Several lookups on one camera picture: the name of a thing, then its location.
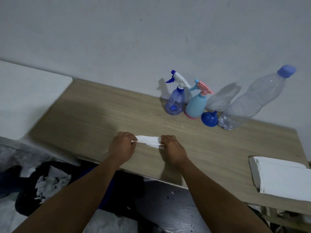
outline white wall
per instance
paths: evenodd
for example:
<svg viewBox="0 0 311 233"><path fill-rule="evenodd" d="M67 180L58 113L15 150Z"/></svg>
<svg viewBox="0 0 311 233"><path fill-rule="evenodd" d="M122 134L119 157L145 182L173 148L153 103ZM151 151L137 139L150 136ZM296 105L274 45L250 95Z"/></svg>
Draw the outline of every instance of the white wall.
<svg viewBox="0 0 311 233"><path fill-rule="evenodd" d="M172 69L214 91L297 67L256 119L311 160L311 0L0 0L0 60L154 96ZM175 85L169 85L169 91Z"/></svg>

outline spray bottle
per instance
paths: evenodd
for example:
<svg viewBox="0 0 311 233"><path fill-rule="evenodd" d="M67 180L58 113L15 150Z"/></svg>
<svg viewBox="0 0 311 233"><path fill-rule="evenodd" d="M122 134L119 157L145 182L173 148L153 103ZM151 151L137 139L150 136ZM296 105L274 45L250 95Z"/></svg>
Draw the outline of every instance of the spray bottle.
<svg viewBox="0 0 311 233"><path fill-rule="evenodd" d="M206 95L207 94L214 95L214 93L209 89L209 87L204 82L200 81L199 79L196 79L195 83L196 85L193 88L189 89L189 91L199 89L201 90L201 93L193 97L189 101L189 104L186 107L185 114L190 119L199 118L205 109L205 105L207 101Z"/></svg>
<svg viewBox="0 0 311 233"><path fill-rule="evenodd" d="M169 100L167 101L165 105L165 111L166 113L170 115L177 115L183 111L183 106L185 102L185 92L184 92L185 89L184 88L185 87L190 88L191 86L183 78L183 76L181 76L175 70L172 70L171 73L173 74L173 76L166 83L177 82L178 86L170 95Z"/></svg>

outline white table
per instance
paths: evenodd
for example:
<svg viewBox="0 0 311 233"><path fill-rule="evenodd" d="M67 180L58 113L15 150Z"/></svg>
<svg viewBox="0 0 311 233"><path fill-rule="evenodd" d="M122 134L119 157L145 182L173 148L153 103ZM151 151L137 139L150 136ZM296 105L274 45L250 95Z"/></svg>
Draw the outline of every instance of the white table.
<svg viewBox="0 0 311 233"><path fill-rule="evenodd" d="M71 77L0 61L0 137L77 164L69 152L28 137L28 132L71 83Z"/></svg>

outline blue spray bottle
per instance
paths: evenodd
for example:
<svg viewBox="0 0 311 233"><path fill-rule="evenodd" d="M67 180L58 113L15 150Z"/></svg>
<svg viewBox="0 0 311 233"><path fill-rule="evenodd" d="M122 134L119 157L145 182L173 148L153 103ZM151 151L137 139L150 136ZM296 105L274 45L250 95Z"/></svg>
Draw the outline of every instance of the blue spray bottle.
<svg viewBox="0 0 311 233"><path fill-rule="evenodd" d="M165 105L165 111L166 113L170 115L177 115L183 111L183 106L185 102L185 92L184 92L185 89L184 88L185 87L190 88L191 86L183 78L183 76L181 76L175 70L172 70L171 73L173 74L173 76L166 83L177 82L178 86L170 95L169 100L167 101Z"/></svg>
<svg viewBox="0 0 311 233"><path fill-rule="evenodd" d="M189 89L189 91L193 90L201 90L201 93L197 94L195 97L193 97L190 101L189 104L186 107L185 114L187 115L188 118L190 119L197 119L201 116L201 114L204 112L205 106L206 106L206 101L207 101L207 94L212 94L214 93L209 89L209 87L199 79L195 80L196 85Z"/></svg>

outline wooden tabletop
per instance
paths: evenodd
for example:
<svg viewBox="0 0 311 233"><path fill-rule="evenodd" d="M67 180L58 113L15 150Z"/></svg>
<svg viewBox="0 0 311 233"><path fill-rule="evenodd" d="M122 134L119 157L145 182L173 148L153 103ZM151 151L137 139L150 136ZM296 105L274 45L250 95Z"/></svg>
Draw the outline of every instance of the wooden tabletop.
<svg viewBox="0 0 311 233"><path fill-rule="evenodd" d="M248 164L249 156L265 156L308 166L295 130L250 120L225 131L183 113L170 116L162 104L159 98L76 79L30 135L96 161L106 158L118 131L175 135L192 162L240 200L311 214L311 202L258 193ZM121 168L186 188L182 176L163 161L161 152L137 144L133 157Z"/></svg>

